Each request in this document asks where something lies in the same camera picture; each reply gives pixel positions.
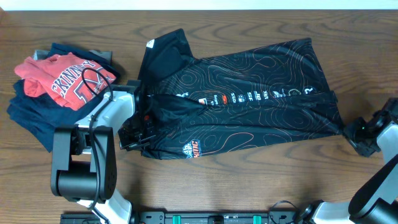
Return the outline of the black printed cycling jersey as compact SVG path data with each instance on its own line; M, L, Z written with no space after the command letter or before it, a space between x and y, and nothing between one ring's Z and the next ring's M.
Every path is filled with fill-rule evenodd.
M193 159L339 135L343 128L309 38L195 58L182 29L148 41L139 72L151 159Z

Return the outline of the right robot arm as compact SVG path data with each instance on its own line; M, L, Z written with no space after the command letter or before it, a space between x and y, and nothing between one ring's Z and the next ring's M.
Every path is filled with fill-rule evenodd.
M397 223L397 98L369 121L359 117L347 124L343 136L361 156L382 153L383 167L349 202L316 201L294 223Z

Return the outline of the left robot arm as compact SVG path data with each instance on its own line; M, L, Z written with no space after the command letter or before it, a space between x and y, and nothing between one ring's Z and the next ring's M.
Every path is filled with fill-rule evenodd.
M145 150L155 137L152 121L142 114L144 85L111 85L101 102L75 124L55 130L50 188L55 196L86 207L100 223L139 223L132 202L116 189L114 138L120 147Z

